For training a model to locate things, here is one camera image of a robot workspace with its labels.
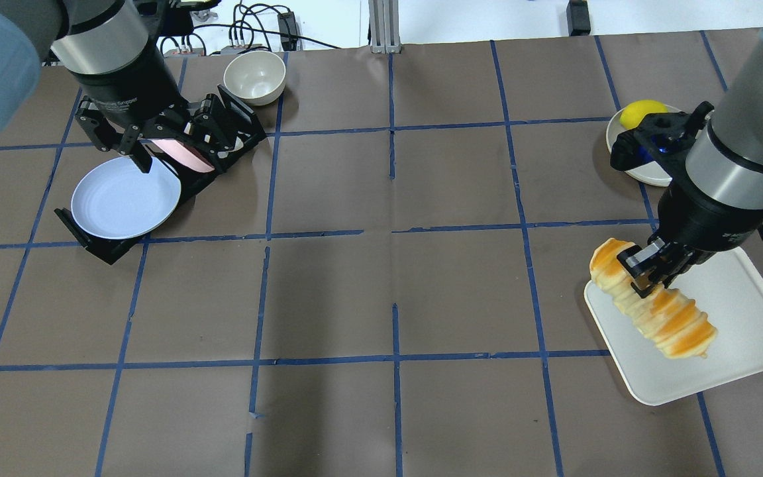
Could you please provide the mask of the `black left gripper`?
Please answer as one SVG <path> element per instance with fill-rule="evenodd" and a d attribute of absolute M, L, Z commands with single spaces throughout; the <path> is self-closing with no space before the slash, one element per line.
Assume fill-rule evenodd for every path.
<path fill-rule="evenodd" d="M 148 174 L 152 155 L 140 140 L 175 139 L 196 151 L 197 157 L 217 173 L 225 173 L 233 151 L 233 130 L 227 106 L 209 93 L 197 102 L 172 105 L 150 119 L 116 125 L 110 114 L 84 96 L 76 111 L 76 123 L 93 145 L 102 151 L 115 150 L 128 156 L 140 172 Z"/>

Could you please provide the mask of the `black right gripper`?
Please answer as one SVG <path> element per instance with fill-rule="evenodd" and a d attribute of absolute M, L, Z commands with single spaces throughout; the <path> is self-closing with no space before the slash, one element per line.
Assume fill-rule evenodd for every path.
<path fill-rule="evenodd" d="M 630 245 L 618 253 L 618 262 L 631 275 L 632 287 L 640 297 L 666 289 L 678 276 L 706 260 L 705 251 L 662 238 L 649 239 L 644 248 Z"/>

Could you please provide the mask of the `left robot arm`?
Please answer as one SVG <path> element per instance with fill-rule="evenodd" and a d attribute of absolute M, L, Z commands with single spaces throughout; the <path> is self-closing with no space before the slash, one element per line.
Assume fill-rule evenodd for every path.
<path fill-rule="evenodd" d="M 0 132 L 34 93 L 49 52 L 81 86 L 81 126 L 97 149 L 148 172 L 143 141 L 175 140 L 215 171 L 227 168 L 229 122 L 209 126 L 206 113 L 191 112 L 132 1 L 0 1 Z"/>

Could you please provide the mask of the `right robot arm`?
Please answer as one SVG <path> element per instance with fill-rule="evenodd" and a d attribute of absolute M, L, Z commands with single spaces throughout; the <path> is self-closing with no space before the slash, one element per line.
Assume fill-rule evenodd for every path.
<path fill-rule="evenodd" d="M 763 242 L 763 29 L 717 106 L 691 114 L 654 113 L 621 133 L 611 166 L 629 171 L 654 161 L 670 176 L 647 245 L 617 255 L 641 296 L 669 286 L 712 254 L 752 233 Z"/>

